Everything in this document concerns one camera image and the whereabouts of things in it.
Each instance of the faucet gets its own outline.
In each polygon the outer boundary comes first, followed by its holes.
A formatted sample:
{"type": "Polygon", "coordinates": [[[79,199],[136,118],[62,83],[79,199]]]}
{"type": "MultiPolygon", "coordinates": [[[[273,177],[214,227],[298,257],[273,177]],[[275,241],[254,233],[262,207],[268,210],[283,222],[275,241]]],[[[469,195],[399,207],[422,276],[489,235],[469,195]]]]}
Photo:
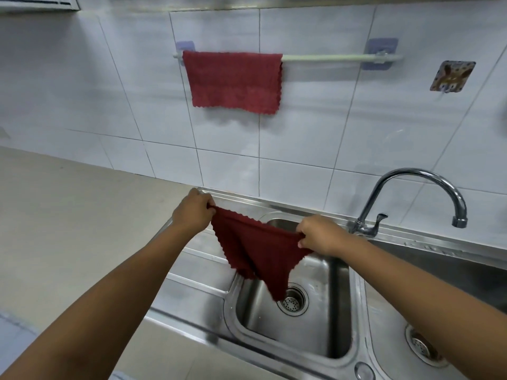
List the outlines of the faucet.
{"type": "Polygon", "coordinates": [[[370,210],[384,184],[390,179],[402,175],[424,177],[425,179],[428,179],[430,181],[433,181],[435,184],[440,185],[440,187],[442,187],[447,192],[454,204],[455,215],[452,218],[452,226],[455,226],[456,228],[466,228],[466,223],[468,222],[466,218],[466,203],[463,196],[458,191],[458,188],[451,184],[449,180],[443,178],[440,175],[437,175],[436,173],[417,168],[399,168],[387,172],[379,179],[379,181],[377,181],[377,184],[375,184],[375,187],[373,188],[373,191],[371,192],[370,197],[368,198],[368,201],[366,202],[366,205],[361,212],[361,215],[354,223],[351,223],[349,226],[350,233],[359,233],[369,237],[377,236],[379,224],[383,219],[387,218],[387,215],[385,213],[379,213],[377,215],[377,220],[375,221],[374,226],[366,226],[364,224],[366,216],[368,216],[368,213],[370,213],[370,210]]]}

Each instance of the dark red cloth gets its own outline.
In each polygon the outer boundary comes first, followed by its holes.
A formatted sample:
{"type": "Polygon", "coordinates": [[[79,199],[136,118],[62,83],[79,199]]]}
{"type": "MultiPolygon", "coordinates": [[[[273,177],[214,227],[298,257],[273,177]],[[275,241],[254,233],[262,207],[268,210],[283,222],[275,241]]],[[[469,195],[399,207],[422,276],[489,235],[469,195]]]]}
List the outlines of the dark red cloth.
{"type": "Polygon", "coordinates": [[[183,51],[196,107],[275,114],[280,107],[282,55],[183,51]]]}
{"type": "Polygon", "coordinates": [[[312,252],[298,248],[304,235],[214,208],[217,212],[212,218],[213,230],[231,267],[246,279],[263,280],[273,300],[283,300],[290,271],[312,252]]]}

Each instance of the beige countertop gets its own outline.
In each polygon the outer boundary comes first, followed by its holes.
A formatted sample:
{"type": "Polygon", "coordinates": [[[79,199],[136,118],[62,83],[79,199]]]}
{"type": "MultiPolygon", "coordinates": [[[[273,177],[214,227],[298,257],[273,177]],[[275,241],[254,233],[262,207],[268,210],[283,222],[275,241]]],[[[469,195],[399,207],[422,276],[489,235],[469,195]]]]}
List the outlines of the beige countertop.
{"type": "MultiPolygon", "coordinates": [[[[0,147],[0,309],[46,328],[143,247],[190,188],[0,147]]],[[[138,380],[277,378],[148,321],[118,369],[138,380]]]]}

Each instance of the white towel rod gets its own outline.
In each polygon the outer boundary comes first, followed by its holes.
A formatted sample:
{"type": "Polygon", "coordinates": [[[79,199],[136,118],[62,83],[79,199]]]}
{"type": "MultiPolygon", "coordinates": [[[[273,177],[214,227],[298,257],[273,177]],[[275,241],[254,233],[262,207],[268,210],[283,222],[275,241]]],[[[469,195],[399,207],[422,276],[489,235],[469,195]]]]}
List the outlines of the white towel rod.
{"type": "MultiPolygon", "coordinates": [[[[173,55],[175,59],[181,59],[181,53],[173,55]]],[[[402,60],[402,55],[283,55],[282,62],[295,62],[295,61],[326,61],[326,62],[364,62],[383,64],[386,62],[394,62],[402,60]]]]}

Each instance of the drain hole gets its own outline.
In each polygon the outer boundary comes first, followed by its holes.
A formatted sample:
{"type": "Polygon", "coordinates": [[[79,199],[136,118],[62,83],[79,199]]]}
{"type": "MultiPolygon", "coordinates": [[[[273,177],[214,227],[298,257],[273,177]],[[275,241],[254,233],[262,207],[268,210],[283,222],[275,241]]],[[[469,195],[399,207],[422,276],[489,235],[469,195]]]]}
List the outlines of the drain hole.
{"type": "Polygon", "coordinates": [[[290,316],[299,316],[308,308],[308,295],[306,291],[296,283],[289,283],[285,292],[285,298],[277,302],[283,313],[290,316]]]}
{"type": "Polygon", "coordinates": [[[411,325],[407,325],[407,328],[405,329],[405,338],[407,339],[409,347],[416,356],[426,364],[434,367],[445,367],[448,365],[447,360],[436,350],[436,348],[411,325]]]}

